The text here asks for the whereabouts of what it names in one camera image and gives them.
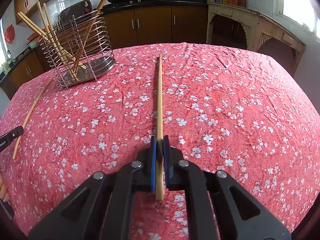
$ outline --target wooden stick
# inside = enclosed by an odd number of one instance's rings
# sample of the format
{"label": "wooden stick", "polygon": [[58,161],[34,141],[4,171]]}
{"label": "wooden stick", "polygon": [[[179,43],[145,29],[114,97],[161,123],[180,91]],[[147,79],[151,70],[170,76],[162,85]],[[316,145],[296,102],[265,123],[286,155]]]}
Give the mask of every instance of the wooden stick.
{"label": "wooden stick", "polygon": [[50,20],[50,17],[49,17],[49,14],[48,14],[48,10],[47,10],[47,5],[45,4],[45,2],[43,3],[43,8],[44,8],[44,13],[45,13],[45,16],[47,17],[47,21],[48,21],[48,24],[49,24],[49,27],[50,27],[50,30],[53,34],[53,38],[54,40],[56,41],[57,45],[58,45],[58,48],[62,54],[62,57],[65,59],[66,62],[68,62],[68,58],[65,56],[65,52],[64,52],[64,49],[62,48],[62,46],[60,45],[60,42],[58,40],[58,37],[53,29],[53,25],[52,25],[52,22]]}
{"label": "wooden stick", "polygon": [[[40,97],[42,96],[42,94],[44,93],[44,91],[46,90],[46,88],[48,87],[48,85],[50,84],[52,78],[50,78],[50,80],[44,85],[44,87],[41,89],[39,95],[37,96],[36,100],[33,102],[33,105],[31,106],[31,108],[30,108],[30,110],[29,110],[29,113],[27,114],[27,117],[25,118],[25,120],[24,120],[24,122],[23,122],[23,125],[22,125],[23,128],[26,127],[27,122],[28,122],[28,120],[29,120],[29,118],[30,118],[30,116],[31,116],[31,114],[32,114],[33,109],[35,108],[35,106],[36,106],[36,104],[38,103]],[[14,160],[15,160],[16,155],[17,155],[17,151],[18,151],[18,148],[19,148],[19,143],[20,143],[21,137],[22,137],[22,135],[17,138],[16,145],[15,145],[15,147],[14,147],[14,151],[13,151],[13,155],[12,155],[12,159],[14,159]]]}
{"label": "wooden stick", "polygon": [[[160,145],[161,156],[163,144],[163,121],[162,121],[162,59],[159,55],[159,70],[158,70],[158,97],[157,97],[157,141]],[[161,162],[156,162],[156,200],[163,200],[163,159]]]}
{"label": "wooden stick", "polygon": [[[97,11],[93,14],[93,17],[84,33],[84,37],[82,39],[82,43],[83,43],[83,47],[85,47],[85,44],[87,42],[87,39],[89,37],[89,34],[90,34],[90,31],[92,29],[92,25],[93,23],[95,22],[96,20],[96,16],[98,16],[98,14],[100,13],[100,10],[102,9],[103,5],[105,4],[106,0],[100,0],[100,3],[98,4],[98,7],[97,7]],[[75,63],[75,67],[76,67],[76,73],[78,72],[78,62],[80,62],[79,60],[81,59],[81,55],[83,53],[83,50],[82,48],[79,49],[77,55],[76,55],[76,63]]]}
{"label": "wooden stick", "polygon": [[[43,35],[44,36],[44,40],[45,41],[49,41],[49,39],[47,38],[47,34],[42,30],[40,29],[33,21],[31,21],[26,15],[24,15],[24,13],[22,12],[19,12],[17,13],[17,15],[19,16],[19,18],[31,29],[33,30],[35,33],[37,33],[39,36]],[[63,52],[65,53],[65,55],[71,59],[73,62],[76,61],[76,58],[68,51],[66,51],[65,49],[63,49]],[[83,69],[86,69],[86,67],[81,63],[79,62],[79,65],[81,65],[81,67]]]}
{"label": "wooden stick", "polygon": [[41,5],[40,5],[40,2],[39,2],[39,1],[37,2],[37,6],[38,6],[38,10],[39,10],[40,17],[41,17],[41,19],[42,19],[44,28],[45,28],[45,30],[47,31],[47,34],[48,34],[48,37],[49,37],[49,40],[50,40],[51,45],[54,47],[54,50],[57,52],[57,54],[58,54],[58,56],[59,56],[62,64],[63,64],[64,67],[70,72],[70,74],[73,76],[74,80],[75,80],[76,82],[79,81],[78,78],[76,77],[76,74],[69,68],[69,66],[67,66],[68,61],[67,61],[67,63],[65,62],[66,58],[63,57],[63,55],[61,54],[61,52],[60,52],[60,50],[59,50],[59,48],[58,48],[58,46],[57,46],[54,38],[52,37],[52,35],[51,35],[51,33],[50,33],[50,30],[49,30],[49,28],[48,28],[48,26],[47,26],[47,23],[46,23],[46,21],[45,21],[45,19],[44,19],[44,16],[43,16],[43,13],[42,13],[42,9],[41,9]]}

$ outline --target stainless steel basket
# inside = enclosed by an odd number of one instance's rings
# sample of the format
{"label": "stainless steel basket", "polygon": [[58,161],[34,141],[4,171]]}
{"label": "stainless steel basket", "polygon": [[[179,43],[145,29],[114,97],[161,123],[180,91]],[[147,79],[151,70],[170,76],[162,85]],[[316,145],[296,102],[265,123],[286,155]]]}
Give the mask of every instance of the stainless steel basket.
{"label": "stainless steel basket", "polygon": [[[74,18],[42,36],[42,49],[60,85],[95,79],[115,63],[104,18],[96,11]],[[85,32],[90,28],[86,40]]]}

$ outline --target human hand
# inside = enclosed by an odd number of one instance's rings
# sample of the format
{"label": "human hand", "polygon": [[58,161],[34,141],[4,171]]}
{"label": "human hand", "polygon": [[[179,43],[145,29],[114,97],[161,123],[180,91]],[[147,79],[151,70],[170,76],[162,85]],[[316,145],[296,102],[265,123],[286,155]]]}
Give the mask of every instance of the human hand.
{"label": "human hand", "polygon": [[9,194],[7,193],[7,185],[4,182],[4,178],[0,172],[0,199],[3,200],[3,202],[7,202],[10,200]]}

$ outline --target black countertop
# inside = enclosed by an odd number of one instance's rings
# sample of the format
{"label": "black countertop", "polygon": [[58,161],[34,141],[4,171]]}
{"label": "black countertop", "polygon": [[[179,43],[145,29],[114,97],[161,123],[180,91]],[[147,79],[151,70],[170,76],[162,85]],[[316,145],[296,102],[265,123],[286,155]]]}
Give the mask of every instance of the black countertop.
{"label": "black countertop", "polygon": [[[208,6],[207,0],[128,0],[127,3],[113,5],[106,4],[102,7],[101,12],[108,14],[124,9],[145,7],[145,6],[158,6],[158,5],[196,5],[196,6]],[[38,44],[35,48],[30,49],[20,60],[14,63],[9,72],[0,80],[0,84],[12,73],[12,71],[33,51],[35,51],[41,44]]]}

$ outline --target pink floral tablecloth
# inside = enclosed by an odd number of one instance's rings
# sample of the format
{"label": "pink floral tablecloth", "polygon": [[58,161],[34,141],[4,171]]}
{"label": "pink floral tablecloth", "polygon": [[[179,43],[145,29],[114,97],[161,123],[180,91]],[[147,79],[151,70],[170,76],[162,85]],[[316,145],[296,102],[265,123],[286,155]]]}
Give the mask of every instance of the pink floral tablecloth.
{"label": "pink floral tablecloth", "polygon": [[[290,231],[319,192],[320,117],[271,57],[240,49],[155,44],[117,49],[98,78],[62,88],[53,79],[21,138],[0,154],[15,221],[28,234],[95,171],[135,159],[156,132],[157,56],[162,53],[164,135],[203,170],[227,171]],[[24,84],[0,133],[21,125],[51,72]],[[137,194],[133,239],[187,239],[183,192]]]}

